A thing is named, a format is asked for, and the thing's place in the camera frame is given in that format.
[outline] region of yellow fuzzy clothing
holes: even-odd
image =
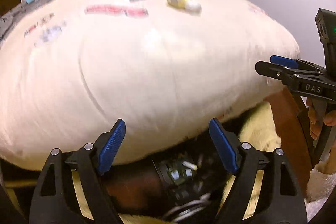
[[[281,139],[276,134],[275,125],[273,122],[272,110],[269,103],[266,102],[261,103],[260,105],[258,105],[257,107],[255,107],[253,110],[250,111],[249,116],[244,122],[244,125],[238,137],[241,142],[248,142],[252,146],[254,146],[257,150],[273,152],[276,148],[279,148],[281,146]],[[223,199],[221,206],[226,200],[234,180],[235,177],[232,176],[226,183],[223,192]],[[255,207],[258,202],[260,194],[262,181],[263,181],[263,171],[258,171],[251,199],[246,209],[244,219],[252,216],[255,211]],[[93,219],[88,204],[85,200],[82,185],[79,180],[77,172],[73,172],[73,184],[75,186],[75,191],[82,214],[87,218]],[[120,215],[120,218],[126,224],[167,223],[159,219],[144,216]]]

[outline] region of white fuzzy sleeve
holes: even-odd
[[[305,200],[308,221],[322,208],[336,185],[336,173],[332,175],[322,173],[326,162],[320,162],[310,172],[310,179],[307,184],[307,199]]]

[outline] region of wooden panel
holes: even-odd
[[[312,169],[308,146],[297,114],[302,111],[287,88],[266,98],[271,104],[277,134],[282,139],[282,149],[286,153],[297,175],[303,193]]]

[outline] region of human hand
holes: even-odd
[[[317,114],[310,98],[307,99],[306,105],[309,106],[308,117],[310,119],[310,135],[314,140],[316,140],[321,133],[323,125],[317,121]],[[323,123],[330,127],[336,126],[336,110],[327,113],[323,118]],[[330,156],[325,165],[325,170],[323,173],[336,173],[336,141],[331,148]]]

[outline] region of silver screw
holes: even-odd
[[[87,143],[86,145],[84,145],[85,150],[91,150],[92,148],[93,148],[93,143]]]
[[[282,156],[284,154],[284,151],[281,148],[278,148],[277,150],[275,150],[275,153]]]
[[[251,148],[251,145],[249,143],[242,143],[241,144],[242,148],[244,148],[245,150],[249,150]]]
[[[52,154],[53,156],[56,156],[58,153],[59,153],[59,149],[58,149],[58,148],[55,148],[55,149],[53,149],[53,150],[51,151],[51,154]]]

